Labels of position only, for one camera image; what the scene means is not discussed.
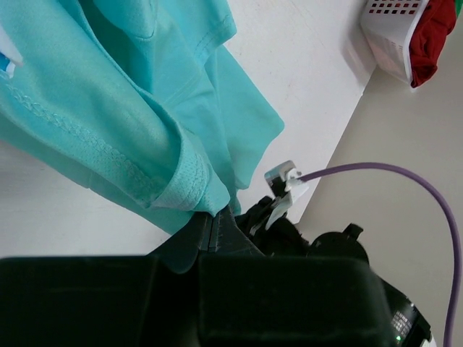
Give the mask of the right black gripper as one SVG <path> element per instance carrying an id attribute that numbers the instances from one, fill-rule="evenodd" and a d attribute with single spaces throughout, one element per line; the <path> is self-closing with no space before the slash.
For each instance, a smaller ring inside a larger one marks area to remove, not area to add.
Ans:
<path id="1" fill-rule="evenodd" d="M 310 255 L 348 257 L 369 264 L 368 254 L 358 242 L 363 228 L 350 223 L 342 232 L 330 231 L 309 242 L 286 217 L 276 220 L 269 229 L 266 222 L 275 201 L 264 197 L 245 214 L 235 218 L 243 234 L 266 256 Z M 397 346 L 429 346 L 430 324 L 418 308 L 400 290 L 382 281 Z"/>

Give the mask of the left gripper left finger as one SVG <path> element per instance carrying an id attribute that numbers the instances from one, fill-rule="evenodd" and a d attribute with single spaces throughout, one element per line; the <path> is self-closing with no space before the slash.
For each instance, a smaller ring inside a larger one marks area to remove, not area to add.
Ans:
<path id="1" fill-rule="evenodd" d="M 3 346 L 198 346 L 200 213 L 147 255 L 1 260 Z"/>

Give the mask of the teal t shirt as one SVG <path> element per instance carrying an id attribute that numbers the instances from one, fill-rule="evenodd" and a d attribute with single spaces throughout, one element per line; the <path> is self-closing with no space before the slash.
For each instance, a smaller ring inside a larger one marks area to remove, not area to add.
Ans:
<path id="1" fill-rule="evenodd" d="M 226 49 L 226 1 L 3 1 L 1 138 L 169 234 L 284 123 Z"/>

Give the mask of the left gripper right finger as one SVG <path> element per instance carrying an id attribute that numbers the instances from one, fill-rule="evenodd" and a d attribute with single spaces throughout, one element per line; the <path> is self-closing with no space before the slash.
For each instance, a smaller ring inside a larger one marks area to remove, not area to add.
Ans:
<path id="1" fill-rule="evenodd" d="M 198 260 L 202 346 L 392 346 L 382 280 L 348 257 L 266 256 L 227 210 Z"/>

